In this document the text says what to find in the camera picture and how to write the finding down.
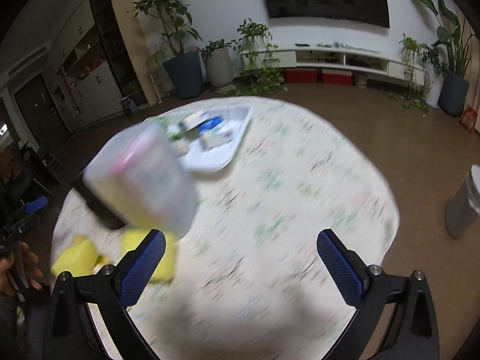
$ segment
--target brown floor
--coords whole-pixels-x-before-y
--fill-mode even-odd
[[[206,91],[200,98],[213,97]],[[333,123],[378,167],[392,188],[400,210],[400,228],[383,267],[389,274],[410,276],[421,269],[428,278],[440,331],[442,359],[451,359],[480,315],[480,222],[465,237],[450,238],[443,210],[472,164],[480,164],[480,138],[441,110],[422,118],[375,89],[289,84],[271,95],[306,107]],[[123,128],[148,116],[185,104],[166,99],[131,117],[117,116],[75,134],[58,153],[66,169],[56,198],[42,213],[40,228],[28,235],[49,265],[52,231],[68,192],[66,181],[80,171],[102,145]],[[370,345],[367,352],[374,350]]]

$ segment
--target gray planter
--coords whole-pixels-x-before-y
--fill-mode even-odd
[[[163,63],[175,94],[181,99],[197,97],[203,92],[202,68],[198,51],[188,52]]]
[[[460,76],[449,73],[443,81],[442,91],[438,99],[440,108],[447,112],[448,115],[461,115],[469,86],[470,84]]]
[[[228,48],[224,47],[206,55],[205,66],[210,83],[216,93],[222,93],[232,87],[233,69]]]

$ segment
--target red storage box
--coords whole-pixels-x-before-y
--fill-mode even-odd
[[[317,69],[286,69],[285,82],[287,83],[316,83]]]
[[[352,85],[353,75],[347,70],[322,69],[322,82],[333,85]]]

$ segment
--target white planter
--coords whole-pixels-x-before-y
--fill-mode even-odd
[[[211,55],[206,56],[205,66],[215,93],[222,93],[231,88],[233,70],[229,50],[226,47],[215,50]]]
[[[355,81],[355,86],[358,88],[366,88],[368,84],[368,74],[366,73],[354,73],[353,79]]]
[[[428,66],[427,74],[425,75],[425,85],[430,86],[430,93],[427,97],[427,104],[430,107],[438,108],[438,98],[443,86],[443,76],[435,75],[434,69]]]

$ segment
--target doorway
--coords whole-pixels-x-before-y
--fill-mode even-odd
[[[0,97],[0,151],[5,150],[12,142],[18,142],[19,140],[20,137],[11,122],[3,97]]]
[[[40,146],[49,145],[54,153],[66,141],[69,132],[58,114],[41,75],[15,93],[18,108]]]

